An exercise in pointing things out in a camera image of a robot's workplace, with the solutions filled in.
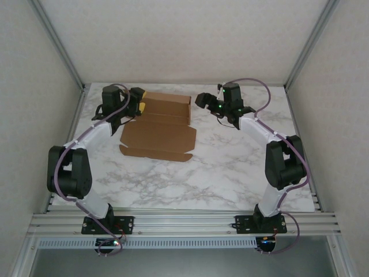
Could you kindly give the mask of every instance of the cardboard box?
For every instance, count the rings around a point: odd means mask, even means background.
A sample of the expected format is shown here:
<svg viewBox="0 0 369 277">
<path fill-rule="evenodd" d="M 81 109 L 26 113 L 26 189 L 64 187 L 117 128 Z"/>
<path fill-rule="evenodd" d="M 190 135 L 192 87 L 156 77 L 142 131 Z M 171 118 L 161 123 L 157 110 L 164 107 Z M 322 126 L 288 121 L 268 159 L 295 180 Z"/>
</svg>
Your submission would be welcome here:
<svg viewBox="0 0 369 277">
<path fill-rule="evenodd" d="M 191 121 L 191 97 L 147 92 L 145 110 L 125 125 L 119 149 L 126 156 L 186 162 L 195 148 L 196 129 Z"/>
</svg>

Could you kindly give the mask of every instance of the robotic arm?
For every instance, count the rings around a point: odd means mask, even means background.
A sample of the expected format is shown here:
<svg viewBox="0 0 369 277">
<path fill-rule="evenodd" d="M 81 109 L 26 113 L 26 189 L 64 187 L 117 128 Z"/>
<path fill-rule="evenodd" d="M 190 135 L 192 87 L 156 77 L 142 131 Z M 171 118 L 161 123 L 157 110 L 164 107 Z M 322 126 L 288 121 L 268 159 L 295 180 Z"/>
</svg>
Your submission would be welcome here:
<svg viewBox="0 0 369 277">
<path fill-rule="evenodd" d="M 218 90 L 222 88 L 224 101 L 209 93 L 201 93 L 195 103 L 201 108 L 207 106 L 217 118 L 227 117 L 229 123 L 247 133 L 266 151 L 265 175 L 268 186 L 262 200 L 254 209 L 250 224 L 255 228 L 248 230 L 250 233 L 266 234 L 277 229 L 279 233 L 285 233 L 287 230 L 282 226 L 284 221 L 279 206 L 289 189 L 306 176 L 305 167 L 276 132 L 272 133 L 258 122 L 259 119 L 254 117 L 253 108 L 244 107 L 237 83 L 219 84 Z M 285 138 L 302 158 L 304 157 L 302 142 L 298 136 L 288 137 L 281 133 L 279 135 Z"/>
<path fill-rule="evenodd" d="M 141 88 L 132 88 L 128 93 L 116 85 L 103 88 L 101 104 L 92 120 L 102 120 L 93 125 L 93 129 L 82 135 L 80 141 L 70 141 L 62 147 L 53 146 L 48 154 L 47 188 L 50 192 L 58 193 L 54 182 L 55 169 L 62 153 L 74 144 L 62 159 L 58 170 L 58 186 L 65 197 L 71 199 L 75 204 L 88 211 L 88 215 L 95 217 L 108 230 L 114 227 L 114 212 L 112 206 L 106 203 L 92 189 L 92 176 L 88 155 L 91 155 L 98 147 L 105 143 L 119 128 L 125 124 L 121 123 L 123 117 L 140 116 L 144 111 L 145 103 L 141 103 L 146 92 Z"/>
</svg>

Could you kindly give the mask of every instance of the cable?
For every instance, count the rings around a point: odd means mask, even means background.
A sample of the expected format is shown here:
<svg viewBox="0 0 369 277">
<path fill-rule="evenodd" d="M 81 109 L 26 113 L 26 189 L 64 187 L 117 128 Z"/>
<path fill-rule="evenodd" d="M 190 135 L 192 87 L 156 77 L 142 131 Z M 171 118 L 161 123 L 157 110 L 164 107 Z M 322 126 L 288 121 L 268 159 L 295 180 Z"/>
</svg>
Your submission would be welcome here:
<svg viewBox="0 0 369 277">
<path fill-rule="evenodd" d="M 218 122 L 219 122 L 220 125 L 223 125 L 223 126 L 228 127 L 228 128 L 235 128 L 234 126 L 228 126 L 226 124 L 221 123 L 220 120 L 219 120 L 219 118 L 217 118 L 217 120 L 218 120 Z"/>
<path fill-rule="evenodd" d="M 127 124 L 128 122 L 130 122 L 131 120 L 133 120 L 135 117 L 128 119 L 126 122 L 123 122 L 121 125 Z"/>
<path fill-rule="evenodd" d="M 279 200 L 278 204 L 277 204 L 277 210 L 281 212 L 281 214 L 284 214 L 284 215 L 287 215 L 289 216 L 290 218 L 292 218 L 292 220 L 295 222 L 296 224 L 296 227 L 297 227 L 297 236 L 296 236 L 296 239 L 295 241 L 290 245 L 290 246 L 287 246 L 286 248 L 284 249 L 281 249 L 281 250 L 278 250 L 278 251 L 273 251 L 273 252 L 268 252 L 269 254 L 279 254 L 279 253 L 282 253 L 282 252 L 285 252 L 286 250 L 294 247 L 297 242 L 299 241 L 300 239 L 300 227 L 299 227 L 299 224 L 297 222 L 297 220 L 288 212 L 282 212 L 281 211 L 281 205 L 282 205 L 282 202 L 283 200 L 286 198 L 287 196 L 287 193 L 294 190 L 294 189 L 299 189 L 299 188 L 302 188 L 304 185 L 306 185 L 309 180 L 310 180 L 310 169 L 306 163 L 306 161 L 304 160 L 304 158 L 302 157 L 302 155 L 296 150 L 295 147 L 293 147 L 293 145 L 286 139 L 284 138 L 283 136 L 281 136 L 280 134 L 278 134 L 276 131 L 274 131 L 271 127 L 267 126 L 267 124 L 265 124 L 264 122 L 262 122 L 259 118 L 258 118 L 258 113 L 262 110 L 264 110 L 265 108 L 267 108 L 267 106 L 269 105 L 271 99 L 272 99 L 272 94 L 270 93 L 270 89 L 269 87 L 263 82 L 263 81 L 260 81 L 258 79 L 255 79 L 255 78 L 240 78 L 240 79 L 236 79 L 236 80 L 233 80 L 233 81 L 230 81 L 230 82 L 227 82 L 228 83 L 234 83 L 234 82 L 238 82 L 238 81 L 255 81 L 255 82 L 258 82 L 259 84 L 263 85 L 265 88 L 266 88 L 266 91 L 268 92 L 268 101 L 266 102 L 266 104 L 264 106 L 262 106 L 261 108 L 259 108 L 255 113 L 254 113 L 254 118 L 257 120 L 257 122 L 263 126 L 265 129 L 267 129 L 269 132 L 271 132 L 272 134 L 275 134 L 276 137 L 278 137 L 279 139 L 281 139 L 283 142 L 285 142 L 287 144 L 287 146 L 295 153 L 295 155 L 299 158 L 299 160 L 301 161 L 301 163 L 303 164 L 305 170 L 306 170 L 306 180 L 300 184 L 300 185 L 296 185 L 296 186 L 292 186 L 290 187 L 289 189 L 287 189 L 285 191 L 285 193 L 282 195 L 281 199 Z"/>
<path fill-rule="evenodd" d="M 99 113 L 99 110 L 101 109 L 102 106 L 103 106 L 102 104 L 98 105 L 98 107 L 96 108 L 96 111 L 95 111 L 95 115 L 97 115 Z"/>
<path fill-rule="evenodd" d="M 127 236 L 126 236 L 126 234 L 125 234 L 125 232 L 123 231 L 123 228 L 121 228 L 121 226 L 120 225 L 114 225 L 115 227 L 117 227 L 117 228 L 119 228 L 119 230 L 121 230 L 122 231 L 122 235 L 119 237 L 119 239 L 122 239 L 123 238 L 123 236 L 124 236 L 124 238 L 125 238 L 125 242 L 127 241 Z"/>
<path fill-rule="evenodd" d="M 121 241 L 120 239 L 114 235 L 112 232 L 109 231 L 108 228 L 106 228 L 104 225 L 102 225 L 99 220 L 94 216 L 92 215 L 87 209 L 85 209 L 83 206 L 81 206 L 78 202 L 77 202 L 77 199 L 70 199 L 68 197 L 66 197 L 61 189 L 60 189 L 60 186 L 59 186 L 59 182 L 58 182 L 58 173 L 59 173 L 59 169 L 61 167 L 61 164 L 66 156 L 66 154 L 69 152 L 69 150 L 71 150 L 72 147 L 74 147 L 79 141 L 81 141 L 87 134 L 89 134 L 95 127 L 99 126 L 100 124 L 102 124 L 103 122 L 105 122 L 106 120 L 110 119 L 111 117 L 113 117 L 114 115 L 116 115 L 117 113 L 123 111 L 127 106 L 128 106 L 128 103 L 131 99 L 131 95 L 130 95 L 130 92 L 128 90 L 128 88 L 123 85 L 123 84 L 112 84 L 112 85 L 118 85 L 118 86 L 121 86 L 123 87 L 126 91 L 127 91 L 127 102 L 123 105 L 123 107 L 121 107 L 120 109 L 114 111 L 113 113 L 111 113 L 110 115 L 108 115 L 107 117 L 103 118 L 102 120 L 98 121 L 97 123 L 93 124 L 90 128 L 88 128 L 86 131 L 84 131 L 76 140 L 74 140 L 67 148 L 65 148 L 65 150 L 62 152 L 62 154 L 60 155 L 59 157 L 59 160 L 57 162 L 57 165 L 55 166 L 55 170 L 54 170 L 54 185 L 55 185 L 55 189 L 57 190 L 58 192 L 58 195 L 63 198 L 65 201 L 68 201 L 68 202 L 75 202 L 76 206 L 81 209 L 83 212 L 85 212 L 87 214 L 88 217 L 92 218 L 107 234 L 111 235 L 115 240 L 117 240 L 119 242 L 119 245 L 120 245 L 120 249 L 116 252 L 112 252 L 110 253 L 109 255 L 108 254 L 105 254 L 105 256 L 113 256 L 115 254 L 118 254 L 119 252 L 121 252 L 123 250 L 123 246 L 121 244 Z M 98 254 L 101 255 L 101 251 L 100 251 L 100 248 L 101 248 L 101 245 L 103 244 L 104 242 L 102 242 L 100 245 L 99 245 L 99 249 L 98 249 Z"/>
</svg>

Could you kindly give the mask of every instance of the floor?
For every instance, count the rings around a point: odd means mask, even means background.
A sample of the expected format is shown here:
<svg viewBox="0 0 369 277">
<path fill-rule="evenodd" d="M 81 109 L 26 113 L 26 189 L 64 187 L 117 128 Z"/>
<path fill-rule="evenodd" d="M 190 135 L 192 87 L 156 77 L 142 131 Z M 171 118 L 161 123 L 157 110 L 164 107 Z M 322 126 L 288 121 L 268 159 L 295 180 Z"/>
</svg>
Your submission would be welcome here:
<svg viewBox="0 0 369 277">
<path fill-rule="evenodd" d="M 81 112 L 76 134 L 91 125 L 101 103 L 102 88 L 93 83 Z M 89 157 L 93 188 L 114 207 L 212 210 L 252 210 L 266 188 L 265 150 L 247 134 L 221 126 L 208 110 L 194 104 L 201 92 L 217 93 L 215 85 L 132 84 L 147 91 L 190 95 L 191 127 L 197 129 L 188 162 L 123 156 L 119 151 L 123 127 Z M 295 134 L 282 87 L 271 87 L 272 101 L 260 117 L 285 134 Z M 267 100 L 262 87 L 242 87 L 245 106 L 258 109 Z M 53 205 L 65 205 L 56 197 Z M 312 212 L 310 189 L 294 190 L 283 210 Z"/>
</svg>

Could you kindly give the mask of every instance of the perforated metal strip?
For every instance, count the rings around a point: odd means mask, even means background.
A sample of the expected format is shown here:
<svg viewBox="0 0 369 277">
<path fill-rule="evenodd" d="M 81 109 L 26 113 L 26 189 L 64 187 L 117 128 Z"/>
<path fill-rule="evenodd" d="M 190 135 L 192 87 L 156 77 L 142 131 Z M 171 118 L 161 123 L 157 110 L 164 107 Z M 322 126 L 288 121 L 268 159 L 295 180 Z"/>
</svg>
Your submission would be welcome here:
<svg viewBox="0 0 369 277">
<path fill-rule="evenodd" d="M 96 238 L 42 238 L 39 249 L 92 249 Z M 255 237 L 243 238 L 129 238 L 126 249 L 255 248 Z M 114 247 L 103 246 L 103 249 Z"/>
</svg>

